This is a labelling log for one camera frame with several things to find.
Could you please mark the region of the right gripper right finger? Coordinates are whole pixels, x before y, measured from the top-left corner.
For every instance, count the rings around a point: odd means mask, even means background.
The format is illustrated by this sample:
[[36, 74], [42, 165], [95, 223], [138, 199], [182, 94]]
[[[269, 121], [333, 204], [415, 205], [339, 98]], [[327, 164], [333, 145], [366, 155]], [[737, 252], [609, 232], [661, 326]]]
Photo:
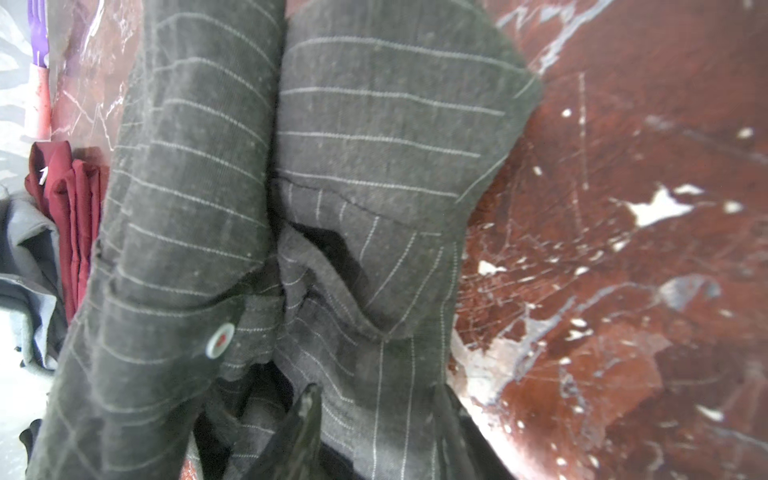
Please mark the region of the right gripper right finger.
[[446, 384], [435, 386], [434, 414], [440, 479], [514, 479]]

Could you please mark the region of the dark grey striped shirt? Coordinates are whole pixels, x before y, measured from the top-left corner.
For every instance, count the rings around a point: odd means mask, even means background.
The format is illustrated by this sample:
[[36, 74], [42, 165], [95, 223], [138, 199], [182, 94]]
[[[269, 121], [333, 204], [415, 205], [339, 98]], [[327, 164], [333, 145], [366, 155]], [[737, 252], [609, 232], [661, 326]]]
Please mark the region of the dark grey striped shirt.
[[30, 479], [440, 479], [465, 231], [540, 98], [475, 1], [146, 1]]

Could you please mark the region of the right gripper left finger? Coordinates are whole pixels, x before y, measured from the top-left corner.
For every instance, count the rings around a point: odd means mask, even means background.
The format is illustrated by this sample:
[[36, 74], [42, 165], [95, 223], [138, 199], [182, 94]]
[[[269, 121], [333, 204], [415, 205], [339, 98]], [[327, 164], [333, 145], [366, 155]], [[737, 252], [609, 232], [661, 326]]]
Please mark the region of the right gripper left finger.
[[309, 384], [243, 479], [323, 479], [322, 389]]

